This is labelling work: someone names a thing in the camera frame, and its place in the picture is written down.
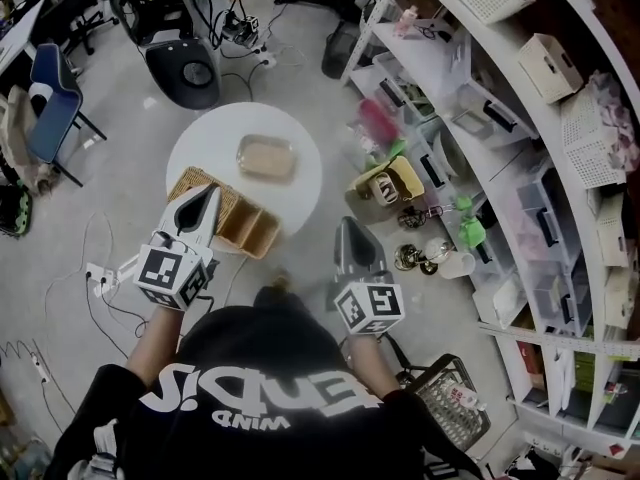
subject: person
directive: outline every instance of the person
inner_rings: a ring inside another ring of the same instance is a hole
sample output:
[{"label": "person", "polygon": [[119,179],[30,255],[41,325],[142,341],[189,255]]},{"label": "person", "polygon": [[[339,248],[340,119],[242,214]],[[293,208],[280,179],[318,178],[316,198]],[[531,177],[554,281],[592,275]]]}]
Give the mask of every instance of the person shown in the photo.
[{"label": "person", "polygon": [[482,478],[375,337],[350,337],[350,369],[282,282],[203,316],[177,347],[183,316],[157,307],[126,365],[98,370],[45,479],[102,478],[96,464],[119,479],[422,479],[423,447]]}]

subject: concrete floor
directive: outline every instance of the concrete floor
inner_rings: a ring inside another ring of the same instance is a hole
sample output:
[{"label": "concrete floor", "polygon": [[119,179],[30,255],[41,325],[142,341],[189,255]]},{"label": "concrete floor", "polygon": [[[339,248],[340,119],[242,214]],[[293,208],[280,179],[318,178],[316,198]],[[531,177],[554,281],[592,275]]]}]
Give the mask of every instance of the concrete floor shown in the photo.
[{"label": "concrete floor", "polygon": [[[274,7],[273,0],[246,0],[245,5],[259,17],[262,27],[281,10]],[[255,100],[288,112],[310,132],[322,156],[324,184],[306,225],[265,260],[247,261],[235,279],[228,303],[251,304],[258,288],[284,268],[292,273],[293,289],[314,315],[342,339],[339,317],[324,309],[324,289],[333,275],[334,229],[349,213],[343,193],[357,176],[342,155],[341,145],[349,139],[345,123],[354,117],[360,95],[354,88],[326,78],[320,70],[325,39],[336,24],[337,17],[327,9],[296,6],[287,8],[272,26],[269,45],[276,52],[282,50],[280,64],[272,70],[258,69],[252,81]],[[19,241],[0,237],[0,342],[4,345],[22,339],[31,347],[31,339],[35,339],[74,407],[81,403],[99,366],[123,363],[123,357],[89,317],[84,266],[93,262],[118,268],[138,252],[166,204],[165,168],[172,147],[200,115],[167,100],[121,27],[103,27],[93,41],[93,56],[86,57],[80,48],[73,60],[86,69],[80,77],[83,110],[109,140],[86,149],[78,147],[67,162],[69,170],[85,183],[84,188],[61,179],[51,194],[35,201],[27,236]],[[284,45],[294,45],[299,51],[283,49]],[[241,53],[228,43],[224,50],[227,55]],[[251,57],[223,59],[222,68],[246,77],[255,62]],[[235,77],[225,77],[223,85],[222,104],[248,99],[246,88]],[[83,129],[77,144],[90,137]],[[394,222],[373,229],[388,258],[396,245],[424,243],[428,237],[445,234],[436,221],[417,235],[400,230]],[[233,255],[221,254],[218,259],[221,265],[210,288],[216,307],[223,304],[240,262]],[[508,381],[493,338],[476,330],[471,285],[463,280],[427,278],[419,272],[396,273],[396,280],[403,285],[409,310],[393,334],[409,358],[426,364],[444,353],[460,356],[481,398],[489,404],[491,429],[471,450],[473,456],[483,457],[513,422],[515,412],[505,401]],[[90,300],[102,327],[130,351],[136,343],[132,333],[135,320],[118,315],[120,322],[116,322],[100,299],[91,294]],[[113,303],[143,315],[152,311],[151,304],[130,283],[120,287]],[[183,331],[205,309],[202,303],[190,310]],[[3,357],[0,385],[20,424],[53,446],[59,432],[47,413],[39,376],[29,358],[22,355],[17,359],[13,352]],[[66,426],[72,419],[70,410],[52,384],[45,390],[56,419]],[[499,462],[516,446],[509,441],[509,446],[501,445],[492,452],[492,456],[500,456],[496,459]]]}]

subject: chair leg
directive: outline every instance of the chair leg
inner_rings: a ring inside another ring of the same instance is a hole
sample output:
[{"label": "chair leg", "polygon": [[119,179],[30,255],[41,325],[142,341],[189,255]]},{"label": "chair leg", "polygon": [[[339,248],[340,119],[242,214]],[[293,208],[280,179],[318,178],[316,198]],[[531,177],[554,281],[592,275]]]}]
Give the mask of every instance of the chair leg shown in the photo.
[{"label": "chair leg", "polygon": [[76,185],[78,185],[79,187],[82,187],[82,183],[80,183],[78,181],[78,179],[73,174],[71,174],[64,167],[62,167],[56,160],[54,160],[51,163],[53,164],[53,166],[56,169],[58,169],[62,174],[64,174],[67,178],[69,178],[71,181],[73,181]]},{"label": "chair leg", "polygon": [[85,116],[82,112],[78,112],[78,117],[82,119],[89,128],[91,128],[94,132],[96,132],[102,140],[107,140],[107,137],[105,136],[105,134],[102,133],[100,130],[98,130],[96,125],[94,125],[91,121],[89,121],[87,119],[87,116]]}]

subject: clear bottle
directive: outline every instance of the clear bottle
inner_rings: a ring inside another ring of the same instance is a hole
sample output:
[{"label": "clear bottle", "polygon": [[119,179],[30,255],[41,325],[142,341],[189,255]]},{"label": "clear bottle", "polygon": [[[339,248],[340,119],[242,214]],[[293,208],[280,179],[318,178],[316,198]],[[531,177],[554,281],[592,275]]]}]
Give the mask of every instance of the clear bottle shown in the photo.
[{"label": "clear bottle", "polygon": [[397,21],[396,26],[393,29],[393,35],[395,37],[406,36],[416,19],[418,19],[418,8],[415,5],[412,5],[402,13],[402,16]]}]

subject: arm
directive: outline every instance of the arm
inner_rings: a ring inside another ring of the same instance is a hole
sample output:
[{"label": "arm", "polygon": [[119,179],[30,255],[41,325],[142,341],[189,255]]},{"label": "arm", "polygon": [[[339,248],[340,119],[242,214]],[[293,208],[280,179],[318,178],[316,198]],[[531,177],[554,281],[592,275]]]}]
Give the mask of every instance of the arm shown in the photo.
[{"label": "arm", "polygon": [[176,353],[184,313],[156,307],[125,367],[149,387]]},{"label": "arm", "polygon": [[400,389],[375,336],[349,336],[349,348],[356,376],[378,398]]},{"label": "arm", "polygon": [[116,418],[126,422],[131,409],[176,353],[184,313],[158,306],[125,368],[100,368],[73,422],[56,445],[45,478],[63,480],[79,460],[96,453],[93,431]]}]

